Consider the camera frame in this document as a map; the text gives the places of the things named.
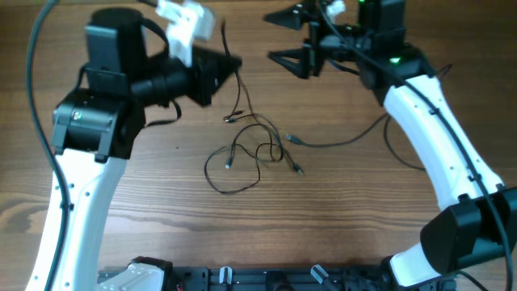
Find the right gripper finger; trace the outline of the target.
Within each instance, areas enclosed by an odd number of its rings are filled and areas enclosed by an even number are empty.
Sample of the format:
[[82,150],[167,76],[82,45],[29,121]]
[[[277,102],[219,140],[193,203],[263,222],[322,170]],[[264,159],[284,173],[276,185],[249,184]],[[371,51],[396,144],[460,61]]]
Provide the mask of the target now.
[[281,11],[266,14],[263,20],[277,26],[301,30],[303,25],[310,21],[310,15],[306,7],[298,3]]
[[309,78],[310,49],[296,48],[285,51],[269,52],[268,58],[283,66],[287,71],[298,78]]

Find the black USB cable thin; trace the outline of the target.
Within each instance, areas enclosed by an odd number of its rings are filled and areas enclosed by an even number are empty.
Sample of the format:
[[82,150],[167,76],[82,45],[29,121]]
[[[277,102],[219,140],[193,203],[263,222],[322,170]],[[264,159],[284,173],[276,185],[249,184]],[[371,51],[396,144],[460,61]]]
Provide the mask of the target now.
[[[225,118],[226,123],[237,123],[244,119],[251,119],[250,123],[246,123],[237,131],[228,145],[214,150],[205,160],[203,173],[208,185],[221,195],[235,195],[254,188],[262,179],[261,166],[278,164],[285,162],[296,175],[303,175],[305,172],[302,166],[296,162],[292,154],[286,149],[280,136],[280,131],[274,123],[259,113],[249,113],[244,116],[231,116]],[[263,142],[258,142],[252,148],[242,144],[242,138],[246,133],[262,133],[266,138]],[[243,184],[239,188],[223,188],[213,179],[212,169],[210,165],[214,158],[219,158],[223,154],[227,154],[224,162],[226,170],[234,171],[244,170],[244,166],[249,166],[254,171],[254,176],[250,177],[247,184]]]

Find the black USB cable thick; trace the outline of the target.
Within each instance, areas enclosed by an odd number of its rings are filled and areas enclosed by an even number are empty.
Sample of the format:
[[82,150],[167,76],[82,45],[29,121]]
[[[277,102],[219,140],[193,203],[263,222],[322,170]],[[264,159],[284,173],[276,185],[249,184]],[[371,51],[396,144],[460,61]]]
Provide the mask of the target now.
[[346,141],[335,142],[335,143],[326,143],[326,144],[312,144],[312,143],[307,143],[307,142],[303,141],[302,139],[300,139],[299,137],[292,135],[292,134],[286,134],[285,138],[287,141],[291,142],[292,144],[295,144],[297,146],[305,146],[305,147],[309,147],[309,148],[323,149],[323,148],[331,148],[331,147],[337,147],[337,146],[347,146],[347,145],[350,145],[350,144],[360,140],[361,138],[365,137],[383,120],[385,121],[384,127],[383,127],[383,140],[384,140],[384,143],[385,143],[388,151],[391,153],[391,155],[406,167],[415,169],[417,171],[425,171],[424,167],[418,167],[418,166],[412,165],[412,164],[408,163],[407,161],[405,161],[404,159],[402,159],[397,154],[397,152],[395,151],[393,146],[391,145],[391,142],[389,140],[388,131],[389,131],[389,124],[390,124],[390,121],[392,120],[392,118],[388,114],[384,114],[384,115],[380,116],[368,128],[366,128],[362,133],[360,133],[359,135],[353,137],[352,139],[346,140]]

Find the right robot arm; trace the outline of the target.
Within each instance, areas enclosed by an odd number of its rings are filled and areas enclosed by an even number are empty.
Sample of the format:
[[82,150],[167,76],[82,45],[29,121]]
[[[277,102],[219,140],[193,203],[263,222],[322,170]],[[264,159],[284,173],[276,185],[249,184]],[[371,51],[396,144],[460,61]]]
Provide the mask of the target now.
[[392,289],[409,290],[497,258],[514,286],[516,191],[475,150],[448,106],[436,70],[406,41],[403,0],[363,0],[355,24],[338,25],[341,1],[303,1],[265,16],[309,36],[298,49],[269,58],[298,78],[321,73],[325,61],[349,61],[363,85],[405,132],[433,185],[439,214],[418,243],[390,256]]

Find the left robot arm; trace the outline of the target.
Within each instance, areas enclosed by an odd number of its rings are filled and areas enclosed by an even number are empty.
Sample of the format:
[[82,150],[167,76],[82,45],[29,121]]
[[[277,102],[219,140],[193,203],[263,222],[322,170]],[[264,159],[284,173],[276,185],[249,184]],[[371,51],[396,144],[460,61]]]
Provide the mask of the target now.
[[211,37],[215,18],[195,2],[162,1],[160,28],[140,11],[108,7],[86,25],[88,60],[53,113],[43,138],[53,189],[30,290],[93,290],[108,210],[145,110],[187,96],[208,106],[241,59],[194,45]]

